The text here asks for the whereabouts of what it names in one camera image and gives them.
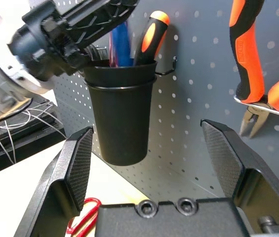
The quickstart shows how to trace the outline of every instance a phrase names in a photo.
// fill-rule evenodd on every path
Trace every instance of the screw head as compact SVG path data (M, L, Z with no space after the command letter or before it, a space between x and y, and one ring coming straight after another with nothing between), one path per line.
M143 200L136 206L138 214L143 218L152 218L156 215L158 207L151 200Z
M177 210L185 216L192 216L198 211L198 204L191 198L182 197L176 203Z

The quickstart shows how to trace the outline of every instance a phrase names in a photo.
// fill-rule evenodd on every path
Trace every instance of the cable bundle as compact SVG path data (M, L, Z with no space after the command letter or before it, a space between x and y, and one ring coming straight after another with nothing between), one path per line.
M39 107L41 106L45 106L45 105L48 105L47 108L45 108L44 110L40 110L38 109ZM20 109L20 110L16 110L14 111L13 113L14 114L19 114L19 113L23 113L23 114L26 114L28 115L28 119L25 121L25 122L22 122L22 123L17 123L17 124L10 124L8 125L7 124L7 121L4 120L4 123L5 123L5 126L0 126L1 129L7 129L7 132L8 132L8 136L9 136L9 139L10 139L10 142L11 142L11 146L12 146L12 152L13 152L13 160L11 159L8 151L5 149L5 147L3 146L3 144L1 143L0 141L0 146L1 148L3 149L3 151L6 153L6 155L8 156L10 162L12 164L16 164L17 161L16 161L16 154L15 154L15 147L14 147L14 144L13 144L13 140L12 140L12 136L10 134L10 130L11 129L16 129L16 128L20 128L20 127L23 127L23 126L26 126L29 122L37 119L37 120L40 120L42 123L48 125L49 127L51 127L52 129L56 130L57 132L59 132L65 139L66 139L66 136L60 131L58 130L57 128L53 127L52 125L50 125L49 123L45 122L44 120L42 120L41 118L39 118L42 114L47 114L49 116L51 116L52 118L54 118L57 122L59 122L61 125L63 125L63 123L57 119L55 116L51 115L49 112L47 112L47 110L49 110L51 107L53 106L53 103L51 101L49 102L46 102L46 103L43 103L43 104L40 104L38 106L35 106L35 107L32 107L32 108L27 108L27 109ZM35 116L35 115L32 115L30 112L31 111L39 111L41 112L39 115Z

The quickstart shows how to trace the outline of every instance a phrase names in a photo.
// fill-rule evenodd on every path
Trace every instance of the pliers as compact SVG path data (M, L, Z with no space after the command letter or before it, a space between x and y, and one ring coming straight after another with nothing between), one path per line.
M234 99L248 105L241 125L240 135L249 122L258 116L249 137L261 128L269 113L279 115L279 82L264 94L264 82L258 49L255 40L255 19L264 0L234 0L229 27L230 42L239 70L241 82Z

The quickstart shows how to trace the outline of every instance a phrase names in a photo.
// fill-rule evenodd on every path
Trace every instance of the white cable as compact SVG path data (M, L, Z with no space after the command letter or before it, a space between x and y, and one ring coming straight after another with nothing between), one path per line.
M61 125L63 125L63 123L56 117L54 117L53 115L51 115L50 113L48 113L47 111L43 111L43 110L38 110L38 109L27 109L27 110L35 110L35 111L41 111L42 113L46 113L47 115L50 115L53 119L55 119L57 122L59 122Z
M60 130L58 130L57 128L53 127L52 125L50 125L49 123L47 123L46 121L40 119L40 118L37 117L37 116L34 116L34 115L31 115L31 116L34 117L34 118L36 118L36 119L38 119L38 120L40 120L42 123L45 123L46 125L48 125L48 126L51 127L52 129L56 130L56 131L57 131L58 133L60 133L63 137L65 137L65 139L67 139L67 137L66 137Z
M28 120L26 122L22 122L22 123L17 123L17 124L11 124L11 125L8 125L8 126L0 126L1 129L7 129L7 128L11 128L11 129L15 129L15 128L19 128L19 127L23 127L25 126L26 124L28 124L30 122L30 119L31 119L31 114L29 111L25 110L25 112L28 113L29 117L28 117Z
M6 151L5 147L2 145L1 142L0 142L0 146L1 146L1 148L3 149L3 151L6 153L6 155L8 156L10 162L11 162L12 164L14 164L13 161L12 161L12 159L11 159L11 157L10 157L10 155L8 154L8 152Z
M13 160L15 161L15 164L16 164L17 161L16 161L15 147L13 145L13 140L12 140L12 137L11 137L8 125L7 125L7 121L5 120L4 122L5 122L5 125L6 125L6 128L7 128L8 136L9 136L10 143L11 143L11 146L12 146Z
M45 108L44 111L49 110L52 106L53 106L53 105L49 105L49 107ZM36 115L36 116L40 117L42 114L43 114L43 111L42 111L40 114Z
M39 105L34 106L34 107L30 108L30 109L35 109L35 108L38 108L38 107L41 107L41 106L44 106L44 105L47 105L47 104L51 105L50 103L52 103L52 101L48 101L48 102L45 102L43 104L39 104Z

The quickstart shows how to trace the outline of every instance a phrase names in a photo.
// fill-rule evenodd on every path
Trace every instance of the pliers jaw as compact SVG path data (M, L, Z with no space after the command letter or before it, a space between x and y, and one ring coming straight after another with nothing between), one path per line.
M261 107L270 108L268 104L263 104L263 103L255 103L255 104ZM250 124L252 119L254 119L253 120L254 125L249 134L249 138L252 138L257 133L257 131L259 131L259 129L263 126L269 114L270 113L268 111L257 109L256 107L252 107L248 105L242 120L239 135L243 136L247 132L248 125Z

